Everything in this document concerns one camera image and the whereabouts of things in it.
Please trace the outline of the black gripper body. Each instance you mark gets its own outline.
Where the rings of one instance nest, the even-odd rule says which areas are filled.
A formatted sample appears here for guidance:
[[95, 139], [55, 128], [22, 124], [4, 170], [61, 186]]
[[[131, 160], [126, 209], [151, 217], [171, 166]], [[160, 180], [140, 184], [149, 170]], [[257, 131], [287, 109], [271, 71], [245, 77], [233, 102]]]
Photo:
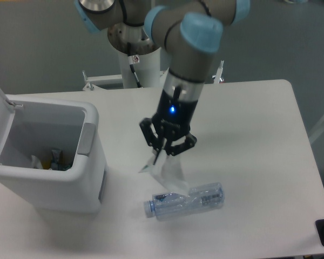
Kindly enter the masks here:
[[198, 101], [173, 99], [162, 90], [152, 123], [159, 138], [180, 139], [190, 132], [190, 122]]

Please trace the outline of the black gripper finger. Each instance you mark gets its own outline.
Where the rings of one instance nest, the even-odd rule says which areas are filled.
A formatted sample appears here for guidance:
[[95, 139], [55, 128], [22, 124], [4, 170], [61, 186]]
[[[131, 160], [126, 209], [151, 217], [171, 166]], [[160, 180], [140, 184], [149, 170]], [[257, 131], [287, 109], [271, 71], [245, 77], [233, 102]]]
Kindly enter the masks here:
[[167, 143], [166, 120], [160, 117], [144, 118], [140, 129], [148, 146], [152, 147], [155, 156], [159, 156]]
[[167, 155], [176, 156], [193, 148], [196, 145], [196, 143], [197, 138], [191, 133], [185, 136], [185, 140], [183, 143], [177, 144], [175, 146], [172, 146], [172, 141], [163, 139], [162, 146], [155, 149], [156, 155], [153, 160], [153, 164], [156, 164], [161, 151], [165, 151]]

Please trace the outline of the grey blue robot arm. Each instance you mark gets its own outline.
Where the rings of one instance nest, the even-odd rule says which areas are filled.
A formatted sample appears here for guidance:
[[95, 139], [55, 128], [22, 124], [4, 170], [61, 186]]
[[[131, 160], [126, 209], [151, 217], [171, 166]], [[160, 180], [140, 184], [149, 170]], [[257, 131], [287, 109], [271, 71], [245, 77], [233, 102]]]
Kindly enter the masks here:
[[190, 122], [225, 26], [243, 20], [250, 1], [191, 1], [153, 6], [151, 1], [75, 1], [92, 33], [107, 31], [111, 45], [125, 57], [126, 88], [154, 87], [159, 69], [146, 56], [159, 49], [171, 56], [156, 113], [140, 122], [156, 156], [176, 156], [195, 146]]

